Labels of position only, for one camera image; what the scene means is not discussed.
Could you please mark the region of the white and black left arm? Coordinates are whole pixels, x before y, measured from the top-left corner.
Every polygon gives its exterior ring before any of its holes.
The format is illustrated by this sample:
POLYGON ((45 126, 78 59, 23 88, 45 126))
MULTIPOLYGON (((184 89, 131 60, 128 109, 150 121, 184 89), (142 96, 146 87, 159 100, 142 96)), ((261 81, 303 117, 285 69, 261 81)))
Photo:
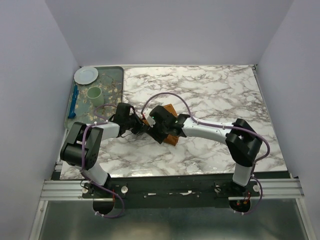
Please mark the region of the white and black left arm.
POLYGON ((95 183, 93 191, 99 197, 107 197, 111 191, 111 176, 98 163, 101 142, 119 138, 126 131, 138 135, 145 128, 145 123, 135 113, 113 115, 100 123, 75 122, 62 145, 60 159, 76 167, 87 180, 95 183))

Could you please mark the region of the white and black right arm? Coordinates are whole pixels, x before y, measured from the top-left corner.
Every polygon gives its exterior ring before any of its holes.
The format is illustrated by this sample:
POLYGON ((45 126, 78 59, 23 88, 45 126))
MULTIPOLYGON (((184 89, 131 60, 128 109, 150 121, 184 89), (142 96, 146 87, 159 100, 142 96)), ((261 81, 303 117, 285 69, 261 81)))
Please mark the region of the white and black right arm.
POLYGON ((153 113, 146 121, 150 130, 162 137, 196 137, 225 144, 235 162, 230 191, 236 196, 247 192, 254 162, 263 142, 247 121, 238 118, 231 123, 218 123, 188 114, 175 117, 171 113, 164 116, 153 113))

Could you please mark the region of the orange-brown cloth napkin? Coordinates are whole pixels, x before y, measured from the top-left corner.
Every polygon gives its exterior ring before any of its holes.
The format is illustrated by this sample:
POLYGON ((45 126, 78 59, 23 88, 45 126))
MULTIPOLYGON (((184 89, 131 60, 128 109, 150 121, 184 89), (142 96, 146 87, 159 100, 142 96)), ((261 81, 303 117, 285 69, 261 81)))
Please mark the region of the orange-brown cloth napkin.
MULTIPOLYGON (((174 109, 173 105, 172 104, 167 104, 167 105, 164 105, 163 106, 168 112, 170 112, 171 114, 173 114, 175 117, 177 117, 177 112, 176 110, 174 109)), ((143 121, 144 124, 146 124, 147 126, 149 126, 149 123, 148 121, 146 120, 146 116, 144 113, 142 113, 142 118, 141 120, 143 121)), ((172 136, 172 135, 168 135, 164 140, 163 142, 164 143, 167 143, 167 144, 170 144, 172 146, 175 146, 179 141, 179 137, 178 136, 172 136)))

